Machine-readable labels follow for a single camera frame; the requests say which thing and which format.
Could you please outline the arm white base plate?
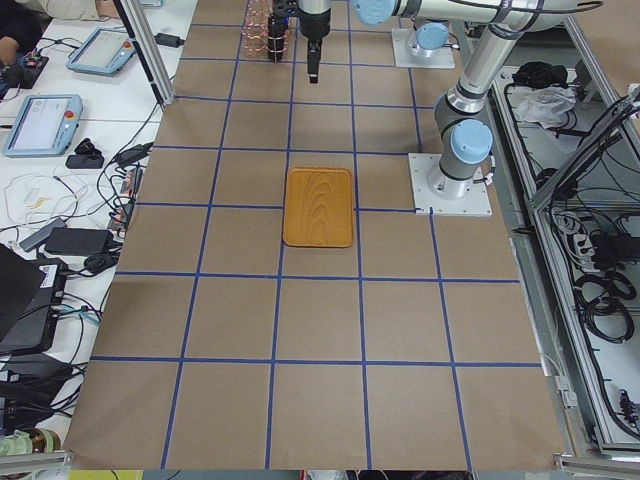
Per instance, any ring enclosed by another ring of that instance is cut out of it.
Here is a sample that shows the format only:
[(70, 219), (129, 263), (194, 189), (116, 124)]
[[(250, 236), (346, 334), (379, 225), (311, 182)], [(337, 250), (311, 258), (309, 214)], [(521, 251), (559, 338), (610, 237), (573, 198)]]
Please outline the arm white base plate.
[(492, 207), (479, 165), (466, 180), (452, 180), (440, 169), (441, 154), (410, 153), (409, 173), (416, 215), (490, 217)]
[(438, 49), (424, 49), (411, 29), (391, 30), (395, 66), (399, 68), (448, 69), (455, 67), (452, 48), (443, 44)]

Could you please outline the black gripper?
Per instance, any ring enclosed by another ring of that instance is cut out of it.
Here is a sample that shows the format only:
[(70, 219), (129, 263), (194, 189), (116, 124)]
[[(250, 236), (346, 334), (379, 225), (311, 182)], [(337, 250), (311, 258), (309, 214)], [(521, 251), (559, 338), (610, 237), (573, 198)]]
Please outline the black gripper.
[(307, 75), (311, 84), (319, 81), (322, 39), (330, 32), (331, 1), (299, 0), (299, 21), (307, 41)]
[(273, 0), (272, 13), (275, 18), (287, 19), (295, 18), (299, 15), (297, 0)]

